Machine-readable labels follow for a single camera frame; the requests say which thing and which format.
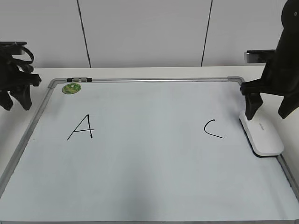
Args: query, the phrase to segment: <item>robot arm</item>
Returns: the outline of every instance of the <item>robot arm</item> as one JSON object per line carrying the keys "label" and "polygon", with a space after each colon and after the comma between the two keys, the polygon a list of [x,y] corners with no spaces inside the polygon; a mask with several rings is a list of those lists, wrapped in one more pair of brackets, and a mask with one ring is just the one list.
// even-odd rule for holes
{"label": "robot arm", "polygon": [[[0,42],[0,106],[10,110],[13,102],[8,93],[13,96],[25,110],[29,110],[32,103],[30,86],[39,86],[41,79],[37,74],[31,74],[33,67],[30,65],[33,54],[26,48],[26,42]],[[30,61],[15,59],[12,55],[21,55],[26,52]]]}
{"label": "robot arm", "polygon": [[284,119],[299,107],[299,0],[288,0],[281,16],[284,30],[260,79],[242,83],[246,117],[251,120],[263,104],[260,93],[283,96],[278,110]]}

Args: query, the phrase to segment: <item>green sticker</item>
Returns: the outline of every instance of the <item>green sticker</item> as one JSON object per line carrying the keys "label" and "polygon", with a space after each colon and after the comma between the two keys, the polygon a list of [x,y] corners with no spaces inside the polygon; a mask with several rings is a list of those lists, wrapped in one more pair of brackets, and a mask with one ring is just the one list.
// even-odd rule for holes
{"label": "green sticker", "polygon": [[80,84],[78,84],[78,83],[70,83],[70,84],[65,85],[62,88],[62,92],[64,94],[74,94],[76,92],[79,92],[80,89],[81,89]]}

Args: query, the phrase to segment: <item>white wall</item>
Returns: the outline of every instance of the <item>white wall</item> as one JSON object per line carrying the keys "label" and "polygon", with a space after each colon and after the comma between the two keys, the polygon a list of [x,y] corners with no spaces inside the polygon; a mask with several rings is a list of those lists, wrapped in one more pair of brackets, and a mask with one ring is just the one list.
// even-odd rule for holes
{"label": "white wall", "polygon": [[[212,0],[78,0],[92,67],[200,66]],[[204,66],[275,49],[286,0],[213,0]],[[89,67],[77,0],[0,0],[0,40],[35,67]]]}
{"label": "white wall", "polygon": [[245,64],[244,53],[275,49],[286,0],[213,0],[203,66]]}
{"label": "white wall", "polygon": [[200,66],[211,0],[80,0],[92,67]]}
{"label": "white wall", "polygon": [[36,68],[88,67],[76,0],[0,0],[0,40],[26,41]]}

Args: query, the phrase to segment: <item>whiteboard surface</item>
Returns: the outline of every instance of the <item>whiteboard surface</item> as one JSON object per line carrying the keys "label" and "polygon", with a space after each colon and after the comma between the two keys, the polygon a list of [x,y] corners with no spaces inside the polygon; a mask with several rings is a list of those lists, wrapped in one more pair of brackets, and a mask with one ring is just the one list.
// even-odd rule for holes
{"label": "whiteboard surface", "polygon": [[[231,82],[59,84],[1,199],[2,221],[275,220],[299,204],[257,158]],[[89,132],[74,133],[89,114]],[[206,130],[225,137],[208,135]],[[78,129],[87,129],[84,120]]]}

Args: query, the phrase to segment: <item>table surface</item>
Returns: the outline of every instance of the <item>table surface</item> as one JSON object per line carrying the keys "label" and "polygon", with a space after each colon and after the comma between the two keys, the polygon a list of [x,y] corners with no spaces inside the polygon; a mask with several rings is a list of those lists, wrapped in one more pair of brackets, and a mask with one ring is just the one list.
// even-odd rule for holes
{"label": "table surface", "polygon": [[[33,105],[24,111],[14,101],[11,111],[0,110],[0,174],[3,173],[23,133],[30,123],[36,108],[43,99],[49,82],[54,78],[90,77],[90,78],[192,78],[192,77],[228,77],[240,76],[246,81],[261,76],[263,66],[234,67],[172,67],[172,68],[82,68],[82,69],[35,69],[34,73],[41,76],[39,87],[31,88]],[[282,97],[262,94],[263,109],[269,115],[285,146],[284,157],[293,175],[299,180],[299,110],[294,111],[282,120],[278,108]]]}

